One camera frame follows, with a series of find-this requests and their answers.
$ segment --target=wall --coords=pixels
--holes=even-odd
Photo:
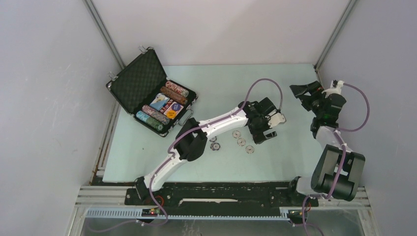
[[[321,68],[326,85],[345,80],[369,98],[369,123],[344,134],[366,157],[362,182],[383,235],[415,235],[417,196],[417,1],[359,1]],[[365,116],[358,93],[345,88],[340,125]]]
[[[153,46],[163,65],[314,63],[348,0],[95,0],[123,61]]]
[[[0,1],[0,235],[64,235],[118,66],[81,0]]]

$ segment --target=poker chip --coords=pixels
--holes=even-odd
[[[237,138],[239,138],[239,137],[240,137],[240,132],[239,132],[239,131],[237,131],[237,130],[235,130],[235,131],[233,131],[232,136],[233,136],[235,139],[237,139]]]
[[[247,153],[252,154],[254,151],[255,151],[255,149],[251,145],[246,147],[246,152]]]
[[[245,144],[246,144],[246,140],[245,139],[243,139],[243,138],[238,139],[238,145],[239,146],[245,146]]]
[[[218,151],[220,149],[220,144],[219,143],[212,143],[210,145],[211,150],[213,151]]]

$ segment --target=light green table surface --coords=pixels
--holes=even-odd
[[[260,145],[253,143],[247,127],[237,129],[246,145],[255,148],[253,154],[237,145],[232,131],[219,135],[219,151],[212,151],[208,142],[199,159],[183,165],[168,181],[274,181],[312,175],[323,150],[310,132],[313,113],[301,106],[289,88],[316,80],[312,65],[196,65],[164,69],[170,79],[198,93],[192,107],[196,120],[213,118],[236,107],[258,78],[274,79],[280,84],[284,94],[282,113],[287,119],[275,127],[277,137]],[[266,81],[254,87],[249,101],[260,101],[266,96],[278,106],[279,90]],[[133,181],[151,172],[167,156],[168,146],[180,128],[176,125],[162,138],[121,109],[103,181]]]

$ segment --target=gray floor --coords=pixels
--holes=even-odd
[[[161,227],[141,227],[131,223],[105,233],[92,233],[86,224],[96,230],[105,229],[125,221],[123,219],[86,219],[84,236],[302,236],[302,227],[293,228],[286,221],[234,221],[234,220],[171,220]],[[309,223],[317,224],[326,236],[363,236],[359,216],[355,210],[311,211]],[[320,233],[311,228],[311,236]]]

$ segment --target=table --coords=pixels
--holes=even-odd
[[[247,127],[236,129],[246,139],[243,147],[232,137],[232,130],[219,135],[219,151],[212,151],[208,142],[199,159],[183,165],[168,181],[280,181],[312,175],[323,150],[310,132],[313,113],[301,106],[289,88],[316,80],[312,65],[193,65],[164,66],[164,69],[170,79],[198,93],[199,98],[192,106],[196,120],[230,111],[244,100],[250,85],[259,78],[274,79],[280,84],[284,96],[282,113],[287,119],[285,124],[274,128],[277,137],[260,145],[254,144]],[[266,96],[278,106],[279,90],[266,81],[254,87],[249,101],[260,101]],[[168,146],[180,129],[176,125],[162,138],[121,109],[103,181],[131,182],[151,172],[165,159]],[[246,153],[247,145],[255,148],[253,154]]]

